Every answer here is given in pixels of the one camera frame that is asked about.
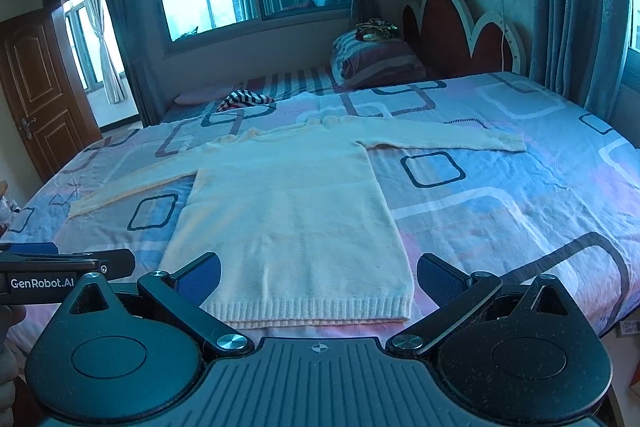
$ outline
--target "sweater's right sleeve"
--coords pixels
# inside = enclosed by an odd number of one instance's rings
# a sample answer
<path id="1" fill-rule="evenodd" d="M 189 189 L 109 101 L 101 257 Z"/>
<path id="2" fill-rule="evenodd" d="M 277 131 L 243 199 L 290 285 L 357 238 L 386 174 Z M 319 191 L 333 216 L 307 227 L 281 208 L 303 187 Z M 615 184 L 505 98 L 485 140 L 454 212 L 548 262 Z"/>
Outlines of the sweater's right sleeve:
<path id="1" fill-rule="evenodd" d="M 198 166 L 203 165 L 203 159 L 207 152 L 211 152 L 207 145 L 182 152 L 172 158 L 126 174 L 119 180 L 98 188 L 81 200 L 71 203 L 69 217 L 87 214 L 132 194 L 196 174 Z"/>

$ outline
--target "pink pillow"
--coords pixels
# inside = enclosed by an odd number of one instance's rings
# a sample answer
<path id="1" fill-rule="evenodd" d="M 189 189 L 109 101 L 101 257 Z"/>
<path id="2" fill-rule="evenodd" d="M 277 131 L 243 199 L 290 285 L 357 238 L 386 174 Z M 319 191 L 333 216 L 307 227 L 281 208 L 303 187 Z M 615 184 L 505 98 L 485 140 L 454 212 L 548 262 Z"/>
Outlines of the pink pillow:
<path id="1" fill-rule="evenodd" d="M 209 86 L 193 91 L 182 93 L 174 100 L 177 105 L 200 105 L 202 103 L 213 102 L 214 100 L 224 100 L 235 86 L 221 87 Z"/>

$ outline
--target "brown wooden door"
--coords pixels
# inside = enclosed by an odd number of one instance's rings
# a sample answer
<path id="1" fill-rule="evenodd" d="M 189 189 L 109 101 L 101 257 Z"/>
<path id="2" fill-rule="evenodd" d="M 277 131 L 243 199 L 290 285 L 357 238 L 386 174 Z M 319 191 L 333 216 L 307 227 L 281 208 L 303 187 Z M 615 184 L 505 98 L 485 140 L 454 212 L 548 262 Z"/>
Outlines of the brown wooden door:
<path id="1" fill-rule="evenodd" d="M 43 181 L 102 138 L 76 69 L 62 6 L 0 22 L 0 84 Z"/>

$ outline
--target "red headboard panel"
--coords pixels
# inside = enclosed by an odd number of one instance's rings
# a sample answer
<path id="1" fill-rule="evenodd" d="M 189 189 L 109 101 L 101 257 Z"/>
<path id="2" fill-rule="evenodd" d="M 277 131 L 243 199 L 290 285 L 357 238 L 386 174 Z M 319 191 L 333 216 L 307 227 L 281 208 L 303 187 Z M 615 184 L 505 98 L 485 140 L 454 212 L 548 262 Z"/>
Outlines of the red headboard panel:
<path id="1" fill-rule="evenodd" d="M 423 0 L 402 13 L 404 40 L 420 60 L 443 78 L 504 70 L 524 74 L 524 48 L 516 30 L 501 17 L 487 13 L 477 24 L 463 0 Z"/>

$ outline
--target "finger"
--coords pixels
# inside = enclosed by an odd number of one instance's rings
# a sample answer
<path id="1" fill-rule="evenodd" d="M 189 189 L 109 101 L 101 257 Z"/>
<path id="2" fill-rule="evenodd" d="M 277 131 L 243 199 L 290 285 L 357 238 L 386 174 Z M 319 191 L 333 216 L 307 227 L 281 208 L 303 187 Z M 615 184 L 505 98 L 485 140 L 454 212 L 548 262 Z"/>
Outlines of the finger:
<path id="1" fill-rule="evenodd" d="M 13 427 L 14 412 L 11 409 L 0 411 L 0 427 Z"/>
<path id="2" fill-rule="evenodd" d="M 15 361 L 15 355 L 11 349 L 1 346 L 0 353 L 0 384 L 13 380 L 18 376 L 18 363 Z"/>
<path id="3" fill-rule="evenodd" d="M 9 309 L 11 309 L 11 312 L 14 316 L 11 322 L 12 326 L 21 323 L 27 316 L 27 308 L 25 308 L 23 305 L 9 306 Z"/>
<path id="4" fill-rule="evenodd" d="M 0 385 L 0 411 L 9 409 L 15 401 L 15 384 L 6 382 Z"/>

